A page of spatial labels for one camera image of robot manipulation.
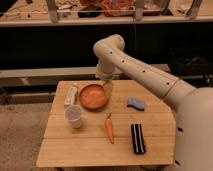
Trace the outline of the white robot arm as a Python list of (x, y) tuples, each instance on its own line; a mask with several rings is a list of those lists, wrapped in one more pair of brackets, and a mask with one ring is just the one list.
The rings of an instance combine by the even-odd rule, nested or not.
[(96, 77), (109, 81), (119, 69), (174, 111), (174, 164), (165, 171), (213, 171), (213, 88), (196, 88), (127, 55), (124, 47), (125, 41), (118, 34), (94, 44)]

